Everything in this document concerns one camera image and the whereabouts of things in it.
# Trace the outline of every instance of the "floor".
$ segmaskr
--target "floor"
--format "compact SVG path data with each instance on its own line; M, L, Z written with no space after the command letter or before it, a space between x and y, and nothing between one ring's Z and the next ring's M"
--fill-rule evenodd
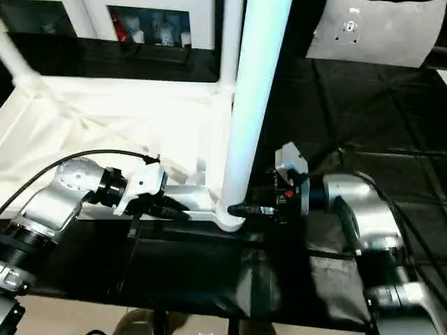
M20 304L26 308L17 330L17 335L85 335L93 329L112 335L120 319L130 310L122 306L91 304L43 297L20 297ZM184 315L173 313L170 324L183 324ZM273 324L277 335L349 335L327 329L313 329L290 325ZM241 325L240 334L246 333ZM190 315L183 327L177 328L176 335L226 335L228 321L211 316ZM266 333L265 325L256 325L256 333Z

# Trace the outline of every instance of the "wire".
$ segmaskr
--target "wire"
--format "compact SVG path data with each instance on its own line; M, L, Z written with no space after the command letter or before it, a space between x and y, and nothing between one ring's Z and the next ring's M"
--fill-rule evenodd
M447 288L447 276L444 273L444 271L442 270L441 265L439 265L439 263L436 261L436 258L434 257L434 254L431 251L430 247L427 245L427 243L423 239L422 235L419 233L419 231L413 225L413 223L409 220L408 216L404 213L404 211L402 211L402 209L396 205L395 205L395 207L396 207L396 210L399 213L399 215L403 218L403 221L405 222L406 226L413 233L414 237L416 238L416 241L420 244L420 246L424 250L428 259L432 263L434 269L438 273L438 276L441 279L443 285Z
M21 195L30 185L32 185L37 179L42 177L45 173L50 171L51 169L57 167L58 165L61 165L62 163L69 161L73 158L88 156L88 155L96 155L96 154L119 154L119 155L125 155L125 156L133 156L143 159L146 164L155 163L158 162L158 159L149 157L144 154L139 154L137 152L132 151L126 151L126 150L118 150L118 149L95 149L95 150L86 150L81 151L76 154L72 154L69 156L65 156L54 163L48 165L47 167L43 168L41 171L39 171L37 174L35 174L29 181L27 181L25 184L23 184L12 196L9 197L9 199L6 200L4 204L0 207L0 215L8 208L8 206L15 200L19 195Z

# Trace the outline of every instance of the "robotic arm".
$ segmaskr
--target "robotic arm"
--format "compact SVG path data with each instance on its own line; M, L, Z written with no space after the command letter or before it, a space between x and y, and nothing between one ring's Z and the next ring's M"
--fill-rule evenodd
M34 194L0 234L0 333L15 333L24 313L15 296L35 283L85 202L111 207L118 216L188 219L183 212L188 208L163 194L167 178L158 160L134 170L129 179L88 158L61 164L51 184Z
M239 204L228 211L283 220L326 210L338 215L355 251L374 331L384 334L447 334L430 292L418 281L392 209L369 177L324 174L310 177L307 162L294 144L276 152L273 206Z
M83 203L101 203L119 216L188 219L183 212L188 209L163 194L166 181L158 161L138 168L129 179L86 158L60 165L52 183L37 192L0 235L0 333L15 333L24 313L15 296L34 284ZM276 152L274 194L271 206L239 204L228 212L279 220L284 213L286 220L313 210L337 214L356 253L374 330L382 335L447 334L427 288L418 281L393 212L372 181L352 174L309 178L306 160L289 143Z

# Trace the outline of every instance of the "black table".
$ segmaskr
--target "black table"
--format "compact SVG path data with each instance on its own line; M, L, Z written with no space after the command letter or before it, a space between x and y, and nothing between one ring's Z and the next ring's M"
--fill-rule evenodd
M140 51L117 43L13 37L46 75L218 78L218 55L210 51L169 64L142 61ZM0 78L1 98L12 87L4 70ZM447 271L441 204L447 189L447 140L441 136L446 93L433 70L299 59L283 47L251 185L271 166L274 151L291 140L315 170L361 170L404 208ZM344 253L334 216L315 213L290 226L249 221L233 234L207 222L147 221L135 239L126 237L128 229L128 221L80 221L31 293L315 327L367 327L356 264ZM417 261L442 289L413 244Z

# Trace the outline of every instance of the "white pipe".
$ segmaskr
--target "white pipe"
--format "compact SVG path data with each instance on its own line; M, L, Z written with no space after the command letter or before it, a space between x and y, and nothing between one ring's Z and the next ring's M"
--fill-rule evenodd
M77 37L98 38L83 1L64 0L63 4Z
M236 83L237 61L239 60L240 33L244 0L226 0L223 8L223 35L221 53L222 85L233 86Z
M0 60L13 76L13 79L27 73L33 73L27 61L24 60L22 54L9 38L7 31L3 21L0 20Z
M220 226L227 231L235 231L243 224L227 210L228 206L243 202L247 193L291 3L292 0L248 0L225 177L217 203Z
M180 98L216 96L219 86L213 82L168 82L122 78L85 78L42 76L42 82L54 91L77 94L149 94Z

